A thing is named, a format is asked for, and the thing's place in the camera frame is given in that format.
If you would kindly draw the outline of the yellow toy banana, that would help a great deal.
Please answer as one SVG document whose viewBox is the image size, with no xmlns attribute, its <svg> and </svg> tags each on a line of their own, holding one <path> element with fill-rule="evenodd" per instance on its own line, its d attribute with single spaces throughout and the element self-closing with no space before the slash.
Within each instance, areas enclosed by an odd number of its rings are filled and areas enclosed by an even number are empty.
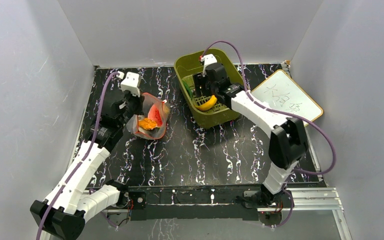
<svg viewBox="0 0 384 240">
<path fill-rule="evenodd" d="M 205 103 L 201 105 L 196 105 L 195 108 L 198 109 L 199 111 L 205 112 L 210 110 L 214 105 L 217 104 L 217 98 L 215 95 L 212 95 Z"/>
</svg>

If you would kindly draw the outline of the toy watermelon slice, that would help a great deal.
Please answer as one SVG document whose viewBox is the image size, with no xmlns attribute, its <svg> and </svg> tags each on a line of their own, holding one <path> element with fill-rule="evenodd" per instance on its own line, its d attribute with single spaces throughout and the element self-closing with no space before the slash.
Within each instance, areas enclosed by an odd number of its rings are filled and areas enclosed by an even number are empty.
<svg viewBox="0 0 384 240">
<path fill-rule="evenodd" d="M 163 119 L 160 114 L 159 108 L 156 104 L 153 104 L 147 114 L 147 118 L 152 119 L 157 122 L 158 128 L 160 128 L 163 125 Z"/>
</svg>

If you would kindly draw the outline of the clear zip bag orange zipper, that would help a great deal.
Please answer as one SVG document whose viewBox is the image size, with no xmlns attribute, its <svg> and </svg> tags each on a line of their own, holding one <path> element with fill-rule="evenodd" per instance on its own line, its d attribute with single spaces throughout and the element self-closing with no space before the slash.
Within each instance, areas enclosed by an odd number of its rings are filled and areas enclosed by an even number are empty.
<svg viewBox="0 0 384 240">
<path fill-rule="evenodd" d="M 126 129 L 133 135 L 147 140 L 161 139 L 167 130 L 171 106 L 147 92 L 143 93 L 142 114 L 134 115 L 126 124 Z"/>
</svg>

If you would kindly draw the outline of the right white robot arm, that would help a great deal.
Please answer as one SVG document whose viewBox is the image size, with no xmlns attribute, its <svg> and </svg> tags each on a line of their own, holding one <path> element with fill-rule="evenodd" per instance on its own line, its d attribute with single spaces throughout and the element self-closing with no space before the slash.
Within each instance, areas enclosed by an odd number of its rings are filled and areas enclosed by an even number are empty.
<svg viewBox="0 0 384 240">
<path fill-rule="evenodd" d="M 288 177 L 308 151 L 304 122 L 296 117 L 274 113 L 267 104 L 252 96 L 246 83 L 230 80 L 221 63 L 211 63 L 192 76 L 198 96 L 215 97 L 218 102 L 252 121 L 269 139 L 270 167 L 260 190 L 237 197 L 246 208 L 275 207 L 282 199 Z"/>
</svg>

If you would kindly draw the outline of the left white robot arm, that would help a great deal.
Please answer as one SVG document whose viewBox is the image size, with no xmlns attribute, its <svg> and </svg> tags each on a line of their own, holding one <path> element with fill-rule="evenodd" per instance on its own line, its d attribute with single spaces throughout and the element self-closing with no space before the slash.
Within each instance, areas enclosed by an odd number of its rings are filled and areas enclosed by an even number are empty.
<svg viewBox="0 0 384 240">
<path fill-rule="evenodd" d="M 91 218 L 109 206 L 124 208 L 129 203 L 128 187 L 115 180 L 82 197 L 97 168 L 122 138 L 126 124 L 143 113 L 144 94 L 125 90 L 119 100 L 104 97 L 101 96 L 95 123 L 81 144 L 79 155 L 44 200 L 35 200 L 30 207 L 38 225 L 38 240 L 43 232 L 62 240 L 76 240 Z"/>
</svg>

